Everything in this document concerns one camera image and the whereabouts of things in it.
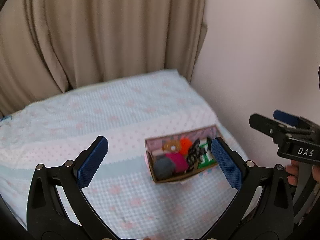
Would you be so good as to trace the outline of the person's right hand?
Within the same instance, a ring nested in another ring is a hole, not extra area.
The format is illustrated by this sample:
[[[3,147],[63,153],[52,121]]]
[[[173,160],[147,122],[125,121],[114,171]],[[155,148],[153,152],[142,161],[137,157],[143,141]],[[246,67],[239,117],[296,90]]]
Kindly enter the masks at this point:
[[[289,174],[287,179],[290,185],[297,186],[299,174],[299,162],[291,160],[291,164],[285,167],[286,172]],[[312,166],[312,176],[317,183],[320,182],[320,169],[319,166]]]

